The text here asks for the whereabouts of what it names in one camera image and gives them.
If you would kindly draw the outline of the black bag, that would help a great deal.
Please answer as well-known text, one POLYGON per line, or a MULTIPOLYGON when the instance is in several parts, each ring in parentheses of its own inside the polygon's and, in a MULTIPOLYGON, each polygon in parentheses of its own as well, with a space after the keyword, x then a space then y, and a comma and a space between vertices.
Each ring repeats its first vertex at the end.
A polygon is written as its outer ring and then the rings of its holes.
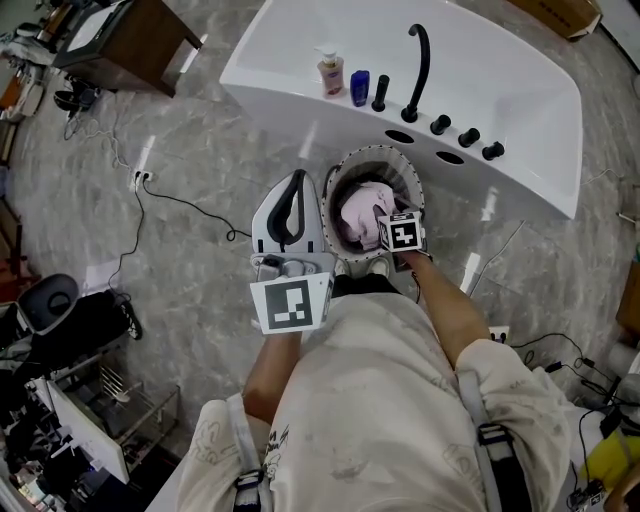
POLYGON ((143 329, 129 301, 121 301, 109 291, 78 300, 71 313, 52 331, 34 335, 25 369, 41 375, 70 366, 81 356, 128 335, 143 337, 143 329))

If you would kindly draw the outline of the brown wooden crate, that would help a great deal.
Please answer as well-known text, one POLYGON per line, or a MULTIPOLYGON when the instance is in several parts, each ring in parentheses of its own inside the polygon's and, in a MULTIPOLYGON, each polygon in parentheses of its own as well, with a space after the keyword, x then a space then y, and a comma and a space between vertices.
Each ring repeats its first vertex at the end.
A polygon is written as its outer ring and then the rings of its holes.
POLYGON ((640 341, 640 262, 631 262, 616 321, 633 340, 640 341))

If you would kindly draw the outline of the black hand shower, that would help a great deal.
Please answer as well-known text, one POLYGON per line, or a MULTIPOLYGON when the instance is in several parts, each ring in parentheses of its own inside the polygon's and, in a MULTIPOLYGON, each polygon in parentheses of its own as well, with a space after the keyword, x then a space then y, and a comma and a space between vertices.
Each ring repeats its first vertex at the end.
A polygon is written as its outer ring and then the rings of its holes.
POLYGON ((382 74, 379 76, 374 100, 371 103, 371 108, 375 112, 382 112, 386 108, 385 99, 386 99, 389 83, 390 83, 390 77, 388 75, 382 74))

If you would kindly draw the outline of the grey laundry basket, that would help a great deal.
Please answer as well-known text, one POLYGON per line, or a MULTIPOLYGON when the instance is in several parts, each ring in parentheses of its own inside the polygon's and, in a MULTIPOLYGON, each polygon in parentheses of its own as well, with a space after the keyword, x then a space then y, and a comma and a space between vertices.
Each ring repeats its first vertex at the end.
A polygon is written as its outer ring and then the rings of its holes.
POLYGON ((387 252, 381 245, 364 251, 359 242, 347 241, 340 226, 340 208, 359 184, 380 182, 390 186, 395 197, 401 197, 423 212, 422 183, 410 161, 396 148, 374 145, 361 148, 351 154, 327 174, 321 199, 323 232, 331 252, 338 258, 359 263, 375 259, 387 252))

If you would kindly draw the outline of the light pink garment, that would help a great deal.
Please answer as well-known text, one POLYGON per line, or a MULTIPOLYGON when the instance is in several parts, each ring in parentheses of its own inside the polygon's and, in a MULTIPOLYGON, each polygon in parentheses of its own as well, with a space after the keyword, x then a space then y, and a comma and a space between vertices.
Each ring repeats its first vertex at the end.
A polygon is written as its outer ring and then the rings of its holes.
POLYGON ((394 192, 390 186, 380 182, 359 184, 340 208, 340 226, 345 239, 359 242, 364 251, 377 249, 380 245, 375 207, 382 210, 382 216, 394 213, 394 192))

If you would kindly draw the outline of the brown cardboard box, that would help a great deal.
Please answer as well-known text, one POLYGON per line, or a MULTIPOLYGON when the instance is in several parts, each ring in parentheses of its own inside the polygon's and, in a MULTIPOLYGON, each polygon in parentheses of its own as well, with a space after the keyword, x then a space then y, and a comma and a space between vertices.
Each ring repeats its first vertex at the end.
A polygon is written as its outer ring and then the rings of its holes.
POLYGON ((602 19, 595 0, 507 0, 568 41, 591 34, 602 19))

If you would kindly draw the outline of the person's right forearm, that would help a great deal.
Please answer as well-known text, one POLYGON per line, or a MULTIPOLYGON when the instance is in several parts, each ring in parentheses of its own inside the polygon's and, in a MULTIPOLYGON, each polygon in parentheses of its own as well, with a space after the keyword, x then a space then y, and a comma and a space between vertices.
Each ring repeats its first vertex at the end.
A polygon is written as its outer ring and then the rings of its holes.
POLYGON ((488 339, 489 327, 473 301, 431 259, 417 251, 400 253, 415 273, 426 312, 453 368, 462 352, 477 340, 488 339))

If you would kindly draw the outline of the black headphones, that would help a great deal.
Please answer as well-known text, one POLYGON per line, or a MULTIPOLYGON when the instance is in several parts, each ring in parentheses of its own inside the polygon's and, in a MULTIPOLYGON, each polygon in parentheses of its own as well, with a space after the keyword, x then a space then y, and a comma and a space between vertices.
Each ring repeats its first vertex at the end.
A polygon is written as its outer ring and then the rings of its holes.
POLYGON ((62 111, 76 114, 88 111, 101 94, 101 88, 77 77, 69 77, 69 89, 54 93, 54 103, 62 111))

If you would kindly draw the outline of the person's left forearm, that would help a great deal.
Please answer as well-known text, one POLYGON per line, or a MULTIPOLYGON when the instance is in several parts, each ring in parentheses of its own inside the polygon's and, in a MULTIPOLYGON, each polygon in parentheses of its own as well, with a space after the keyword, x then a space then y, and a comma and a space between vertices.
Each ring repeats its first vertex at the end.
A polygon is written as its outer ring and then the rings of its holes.
POLYGON ((247 415, 272 424, 301 356, 301 332, 267 335, 242 392, 247 415))

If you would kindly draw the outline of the white bathtub with black faucet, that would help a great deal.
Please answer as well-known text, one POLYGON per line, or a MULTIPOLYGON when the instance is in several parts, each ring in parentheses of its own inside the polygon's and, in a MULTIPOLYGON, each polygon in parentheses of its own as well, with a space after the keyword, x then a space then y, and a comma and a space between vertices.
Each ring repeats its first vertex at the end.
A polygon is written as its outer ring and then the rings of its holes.
POLYGON ((526 220, 571 219, 580 193, 583 123, 572 78, 538 50, 448 0, 265 0, 227 62, 221 85, 263 129, 350 153, 391 145, 420 177, 478 203, 486 214, 526 220), (406 123, 425 27, 431 68, 406 123), (316 46, 344 60, 343 93, 324 97, 316 46), (354 107, 350 77, 370 72, 369 97, 354 107), (379 76, 386 108, 371 108, 379 76), (430 124, 448 115, 441 136, 430 124), (480 132, 469 148, 458 137, 480 132), (499 141, 492 161, 482 149, 499 141))

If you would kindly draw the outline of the person's black trousers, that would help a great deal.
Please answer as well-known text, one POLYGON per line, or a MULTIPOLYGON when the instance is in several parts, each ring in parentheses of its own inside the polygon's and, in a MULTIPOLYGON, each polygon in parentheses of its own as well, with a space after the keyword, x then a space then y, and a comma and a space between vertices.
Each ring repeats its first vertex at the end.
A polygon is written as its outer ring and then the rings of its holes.
POLYGON ((399 294, 399 291, 382 274, 370 273, 360 278, 342 274, 334 280, 332 297, 340 298, 348 295, 377 293, 399 294))

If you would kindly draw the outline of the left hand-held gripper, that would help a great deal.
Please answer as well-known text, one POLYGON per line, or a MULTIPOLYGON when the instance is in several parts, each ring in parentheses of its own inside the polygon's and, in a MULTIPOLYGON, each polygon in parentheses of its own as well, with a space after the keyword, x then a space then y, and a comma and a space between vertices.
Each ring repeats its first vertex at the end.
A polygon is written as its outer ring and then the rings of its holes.
MULTIPOLYGON (((306 171, 297 169, 267 194, 252 219, 252 242, 259 252, 315 252, 323 247, 316 189, 306 171)), ((256 253, 256 280, 250 291, 265 334, 320 328, 333 294, 336 257, 327 252, 256 253)))

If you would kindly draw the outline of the yellow bag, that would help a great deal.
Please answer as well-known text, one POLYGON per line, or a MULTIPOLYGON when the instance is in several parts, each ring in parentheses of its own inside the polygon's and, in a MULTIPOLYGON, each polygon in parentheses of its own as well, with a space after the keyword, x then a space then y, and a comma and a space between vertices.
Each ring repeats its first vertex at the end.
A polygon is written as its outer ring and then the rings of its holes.
MULTIPOLYGON (((640 462, 640 436, 614 432, 600 441, 587 457, 588 475, 610 492, 640 462)), ((585 466, 579 475, 586 478, 585 466)))

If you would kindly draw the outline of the white paper sheet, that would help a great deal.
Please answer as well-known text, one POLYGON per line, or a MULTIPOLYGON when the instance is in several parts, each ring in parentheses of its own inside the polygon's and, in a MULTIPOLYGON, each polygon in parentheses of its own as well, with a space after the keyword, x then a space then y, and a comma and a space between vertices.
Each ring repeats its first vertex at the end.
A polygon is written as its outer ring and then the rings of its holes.
POLYGON ((109 286, 118 283, 116 271, 119 268, 119 260, 114 259, 98 265, 91 265, 86 268, 84 282, 82 284, 82 295, 87 296, 94 293, 103 292, 109 286))

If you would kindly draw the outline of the pink pump soap bottle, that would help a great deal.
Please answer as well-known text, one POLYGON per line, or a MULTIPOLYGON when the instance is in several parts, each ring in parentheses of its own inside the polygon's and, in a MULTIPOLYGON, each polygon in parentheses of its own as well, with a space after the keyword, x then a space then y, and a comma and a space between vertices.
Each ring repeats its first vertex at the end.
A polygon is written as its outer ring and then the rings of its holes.
POLYGON ((320 60, 316 67, 320 73, 324 97, 332 99, 343 93, 344 89, 344 60, 338 50, 329 44, 316 46, 314 50, 320 60))

